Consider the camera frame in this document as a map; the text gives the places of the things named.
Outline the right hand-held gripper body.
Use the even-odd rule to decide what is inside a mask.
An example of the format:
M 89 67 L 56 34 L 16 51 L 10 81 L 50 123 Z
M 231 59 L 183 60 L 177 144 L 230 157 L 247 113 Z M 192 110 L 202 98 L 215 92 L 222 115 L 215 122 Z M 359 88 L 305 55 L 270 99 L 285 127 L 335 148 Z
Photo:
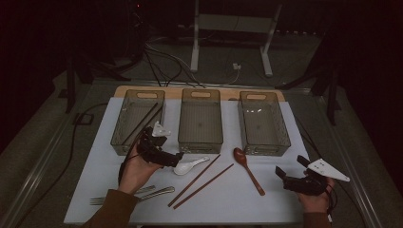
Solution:
M 319 196 L 326 190 L 327 178 L 346 182 L 350 180 L 323 159 L 311 161 L 305 168 L 307 175 L 303 178 L 290 177 L 286 174 L 286 179 L 282 181 L 283 188 L 308 196 Z

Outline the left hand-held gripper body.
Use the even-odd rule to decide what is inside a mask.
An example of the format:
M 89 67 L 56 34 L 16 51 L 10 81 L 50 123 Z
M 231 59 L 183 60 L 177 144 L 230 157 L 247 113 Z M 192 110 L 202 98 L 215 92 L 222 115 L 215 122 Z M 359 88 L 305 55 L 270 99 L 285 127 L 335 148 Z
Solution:
M 173 166 L 175 155 L 163 151 L 161 146 L 155 144 L 159 137 L 168 137 L 170 132 L 166 130 L 159 122 L 153 126 L 147 127 L 140 138 L 137 150 L 139 155 L 146 161 L 156 163 L 162 166 Z

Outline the white ceramic spoon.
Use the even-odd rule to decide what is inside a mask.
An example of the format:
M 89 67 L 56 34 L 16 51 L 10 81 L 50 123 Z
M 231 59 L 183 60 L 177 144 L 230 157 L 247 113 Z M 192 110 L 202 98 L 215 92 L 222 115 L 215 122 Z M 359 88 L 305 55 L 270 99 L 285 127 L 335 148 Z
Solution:
M 174 169 L 173 172 L 176 175 L 183 176 L 187 174 L 194 166 L 202 163 L 202 162 L 207 162 L 209 161 L 208 157 L 203 157 L 200 159 L 197 159 L 195 161 L 190 161 L 190 162 L 184 162 L 184 163 L 179 163 Z

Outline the clear grey plastic bin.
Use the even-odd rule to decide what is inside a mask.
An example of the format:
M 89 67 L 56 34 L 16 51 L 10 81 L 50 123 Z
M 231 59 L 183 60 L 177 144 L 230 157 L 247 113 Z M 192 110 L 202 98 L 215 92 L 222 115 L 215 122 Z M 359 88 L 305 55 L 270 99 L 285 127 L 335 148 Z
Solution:
M 129 89 L 121 106 L 110 141 L 118 156 L 125 156 L 142 130 L 163 118 L 162 90 Z
M 281 157 L 291 146 L 275 92 L 242 91 L 239 117 L 242 147 L 247 155 Z
M 178 143 L 180 151 L 186 154 L 220 154 L 223 133 L 218 90 L 182 91 Z

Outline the brown wooden spoon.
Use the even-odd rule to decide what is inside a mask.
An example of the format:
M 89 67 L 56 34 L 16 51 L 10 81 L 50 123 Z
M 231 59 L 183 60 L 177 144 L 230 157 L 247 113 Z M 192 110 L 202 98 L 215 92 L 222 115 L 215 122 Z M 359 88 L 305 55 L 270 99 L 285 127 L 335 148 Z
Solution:
M 260 186 L 259 182 L 257 181 L 257 179 L 255 178 L 255 176 L 253 175 L 252 171 L 250 170 L 250 168 L 248 166 L 246 154 L 240 148 L 236 147 L 233 150 L 233 156 L 234 156 L 235 161 L 246 170 L 248 176 L 250 177 L 252 183 L 255 185 L 259 194 L 261 196 L 264 196 L 265 191 Z

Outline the silver metal fork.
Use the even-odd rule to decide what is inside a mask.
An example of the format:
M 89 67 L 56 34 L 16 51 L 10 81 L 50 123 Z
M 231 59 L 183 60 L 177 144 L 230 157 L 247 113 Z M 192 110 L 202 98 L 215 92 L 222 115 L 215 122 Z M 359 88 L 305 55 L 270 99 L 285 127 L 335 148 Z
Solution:
M 142 195 L 141 199 L 145 200 L 149 197 L 152 197 L 156 193 L 156 186 L 151 185 L 138 190 L 135 195 Z M 102 205 L 105 202 L 106 198 L 92 198 L 89 200 L 90 205 Z

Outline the person's right hand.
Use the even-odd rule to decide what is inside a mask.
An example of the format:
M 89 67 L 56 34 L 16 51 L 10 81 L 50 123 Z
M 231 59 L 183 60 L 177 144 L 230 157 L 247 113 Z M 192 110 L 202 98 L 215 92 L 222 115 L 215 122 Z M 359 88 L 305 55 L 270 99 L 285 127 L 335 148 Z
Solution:
M 335 186 L 331 178 L 327 178 L 327 186 L 324 193 L 319 196 L 308 196 L 297 193 L 298 200 L 304 213 L 327 213 L 330 205 L 330 194 Z

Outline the person's left hand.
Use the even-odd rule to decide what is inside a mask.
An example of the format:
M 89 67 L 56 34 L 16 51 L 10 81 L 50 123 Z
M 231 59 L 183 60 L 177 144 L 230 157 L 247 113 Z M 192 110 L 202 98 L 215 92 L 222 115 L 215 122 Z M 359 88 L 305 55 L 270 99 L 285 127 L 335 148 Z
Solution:
M 160 168 L 161 166 L 156 163 L 145 161 L 134 148 L 125 163 L 118 190 L 128 195 L 134 195 Z

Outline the light wooden board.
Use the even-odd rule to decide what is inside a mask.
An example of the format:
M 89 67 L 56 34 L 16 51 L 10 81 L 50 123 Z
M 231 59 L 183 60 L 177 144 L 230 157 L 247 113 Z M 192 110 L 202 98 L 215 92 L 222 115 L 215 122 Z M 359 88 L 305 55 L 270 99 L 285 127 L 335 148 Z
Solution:
M 114 92 L 115 98 L 123 98 L 128 90 L 163 90 L 166 99 L 180 99 L 182 97 L 183 86 L 139 86 L 139 85 L 120 85 Z M 273 89 L 254 89 L 254 88 L 226 88 L 218 87 L 223 101 L 235 101 L 240 97 L 241 91 L 256 91 L 256 92 L 274 92 L 278 96 L 280 102 L 284 102 L 285 98 L 281 91 Z

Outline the white table mat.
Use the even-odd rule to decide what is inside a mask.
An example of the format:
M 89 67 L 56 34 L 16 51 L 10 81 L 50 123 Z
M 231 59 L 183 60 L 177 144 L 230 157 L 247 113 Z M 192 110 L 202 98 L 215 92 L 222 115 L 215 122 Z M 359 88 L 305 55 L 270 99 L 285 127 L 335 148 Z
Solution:
M 86 222 L 98 208 L 89 200 L 103 197 L 117 186 L 120 164 L 123 160 L 110 145 L 111 136 L 119 116 L 123 100 L 109 100 L 95 141 L 91 147 L 82 175 L 78 181 L 64 219 L 66 224 Z M 301 206 L 295 193 L 282 187 L 275 168 L 282 168 L 287 175 L 301 177 L 304 167 L 297 163 L 297 156 L 307 152 L 297 129 L 288 103 L 280 104 L 291 147 L 281 157 L 249 156 L 248 166 L 265 191 L 261 196 L 245 169 L 235 162 L 233 149 L 241 146 L 238 103 L 221 103 L 223 145 L 221 156 L 209 169 L 171 206 L 183 188 L 191 182 L 210 160 L 197 165 L 188 174 L 177 176 L 169 167 L 158 170 L 148 181 L 162 189 L 173 186 L 175 192 L 139 203 L 131 216 L 132 225 L 219 225 L 219 224 L 287 224 L 302 221 Z M 234 166 L 201 190 L 195 197 L 177 209 L 173 206 L 211 180 L 231 163 Z

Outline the black floor stand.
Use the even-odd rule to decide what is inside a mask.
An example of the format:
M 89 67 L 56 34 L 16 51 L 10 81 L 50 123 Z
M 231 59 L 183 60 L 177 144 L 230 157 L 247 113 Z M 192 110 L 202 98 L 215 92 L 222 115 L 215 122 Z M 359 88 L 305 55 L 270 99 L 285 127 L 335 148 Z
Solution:
M 276 86 L 276 89 L 288 90 L 311 79 L 316 79 L 311 87 L 311 93 L 314 96 L 322 96 L 328 92 L 326 116 L 332 125 L 336 124 L 338 51 L 336 36 L 330 31 L 326 32 L 303 75 L 290 83 Z
M 99 61 L 84 52 L 69 54 L 67 57 L 67 89 L 64 95 L 67 97 L 66 113 L 69 113 L 76 103 L 76 82 L 78 78 L 83 84 L 91 84 L 95 77 L 91 72 L 91 67 L 102 71 L 107 76 L 117 81 L 127 81 L 127 78 L 113 71 L 112 69 L 103 66 Z

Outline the white metal stand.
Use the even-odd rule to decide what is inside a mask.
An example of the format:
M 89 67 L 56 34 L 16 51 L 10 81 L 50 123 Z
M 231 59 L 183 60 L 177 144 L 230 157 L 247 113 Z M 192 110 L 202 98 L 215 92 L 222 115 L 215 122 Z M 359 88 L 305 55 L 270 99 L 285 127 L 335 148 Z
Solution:
M 195 0 L 193 48 L 190 61 L 190 70 L 192 72 L 198 71 L 200 53 L 199 33 L 201 29 L 214 31 L 265 33 L 267 35 L 267 39 L 266 42 L 259 48 L 259 53 L 264 75 L 266 77 L 273 77 L 274 73 L 271 67 L 268 51 L 276 31 L 281 10 L 282 4 L 276 4 L 274 14 L 270 18 L 207 14 L 200 13 L 200 0 Z

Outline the dark equipment tower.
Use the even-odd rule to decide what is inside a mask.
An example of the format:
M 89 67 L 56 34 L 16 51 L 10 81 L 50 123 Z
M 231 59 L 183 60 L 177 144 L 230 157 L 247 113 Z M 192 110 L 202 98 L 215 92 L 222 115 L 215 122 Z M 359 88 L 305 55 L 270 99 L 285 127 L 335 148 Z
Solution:
M 145 18 L 145 0 L 126 0 L 128 33 L 125 54 L 137 64 L 143 59 L 144 46 L 149 31 Z

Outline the black square frame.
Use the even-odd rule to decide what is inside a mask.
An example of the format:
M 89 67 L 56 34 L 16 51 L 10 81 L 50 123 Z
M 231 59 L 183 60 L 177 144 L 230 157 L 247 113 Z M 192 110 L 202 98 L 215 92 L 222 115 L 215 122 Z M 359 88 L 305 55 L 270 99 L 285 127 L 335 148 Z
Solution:
M 94 120 L 93 114 L 77 113 L 73 121 L 74 125 L 91 125 Z

